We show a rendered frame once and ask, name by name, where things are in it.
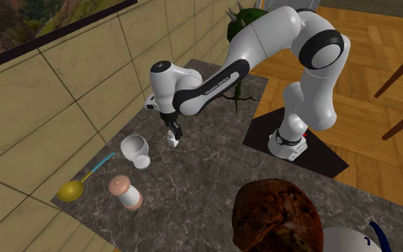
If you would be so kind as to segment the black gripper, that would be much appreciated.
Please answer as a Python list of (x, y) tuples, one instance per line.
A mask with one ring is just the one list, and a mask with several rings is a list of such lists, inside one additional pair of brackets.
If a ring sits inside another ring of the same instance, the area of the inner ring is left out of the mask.
[(177, 123), (178, 112), (160, 113), (161, 119), (165, 122), (165, 126), (169, 127), (168, 134), (175, 136), (176, 140), (179, 140), (183, 136), (182, 127)]

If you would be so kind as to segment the white egg cup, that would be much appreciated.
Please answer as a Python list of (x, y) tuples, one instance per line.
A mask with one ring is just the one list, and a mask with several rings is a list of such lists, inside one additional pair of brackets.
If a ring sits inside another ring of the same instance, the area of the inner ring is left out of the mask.
[(140, 135), (126, 137), (120, 145), (124, 157), (133, 162), (137, 169), (145, 169), (150, 165), (147, 141)]

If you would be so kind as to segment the pink and white pepper grinder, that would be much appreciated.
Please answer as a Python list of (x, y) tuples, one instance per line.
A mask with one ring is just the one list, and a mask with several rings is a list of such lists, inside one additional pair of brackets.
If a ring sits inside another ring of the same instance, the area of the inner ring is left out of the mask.
[(117, 175), (109, 183), (109, 192), (117, 196), (121, 204), (128, 210), (137, 210), (143, 201), (142, 194), (131, 185), (126, 175)]

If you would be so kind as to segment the brown chocolate chip muffin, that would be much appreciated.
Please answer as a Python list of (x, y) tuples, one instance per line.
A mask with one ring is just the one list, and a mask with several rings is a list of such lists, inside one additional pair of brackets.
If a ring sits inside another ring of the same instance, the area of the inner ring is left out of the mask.
[(256, 180), (237, 193), (233, 242), (242, 252), (323, 252), (324, 232), (309, 197), (282, 179)]

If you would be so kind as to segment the green spiky cactus plant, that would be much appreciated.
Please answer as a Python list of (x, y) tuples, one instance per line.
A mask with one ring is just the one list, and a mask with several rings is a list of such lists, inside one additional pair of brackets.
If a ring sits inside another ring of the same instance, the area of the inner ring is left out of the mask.
[[(244, 27), (249, 25), (250, 23), (254, 22), (255, 20), (261, 18), (262, 16), (266, 15), (268, 11), (260, 8), (261, 1), (258, 0), (252, 8), (245, 9), (240, 3), (238, 3), (239, 12), (235, 13), (232, 9), (226, 12), (226, 14), (230, 18), (230, 23), (228, 24), (227, 29), (227, 40), (229, 42), (232, 41), (234, 36), (240, 32)], [(241, 88), (242, 88), (242, 81), (239, 81), (235, 87), (234, 95), (232, 97), (228, 97), (226, 95), (222, 95), (227, 100), (233, 100), (236, 106), (236, 114), (238, 114), (238, 101), (242, 100), (253, 100), (256, 99), (252, 97), (241, 97)]]

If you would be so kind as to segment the black robot stand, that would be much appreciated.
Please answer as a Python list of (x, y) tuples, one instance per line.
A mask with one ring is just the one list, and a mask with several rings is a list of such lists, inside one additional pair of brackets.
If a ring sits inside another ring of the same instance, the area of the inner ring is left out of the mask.
[[(283, 116), (284, 108), (281, 107), (252, 119), (243, 144), (271, 155), (268, 149), (269, 135), (280, 127)], [(291, 163), (328, 178), (334, 178), (348, 168), (349, 165), (315, 136), (310, 129), (306, 131), (306, 144), (306, 150)]]

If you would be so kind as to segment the window with dark frame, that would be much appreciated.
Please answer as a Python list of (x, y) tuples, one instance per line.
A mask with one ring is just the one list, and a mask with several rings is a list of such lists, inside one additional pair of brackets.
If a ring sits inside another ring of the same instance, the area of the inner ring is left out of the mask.
[(137, 0), (0, 0), (0, 65), (137, 3)]

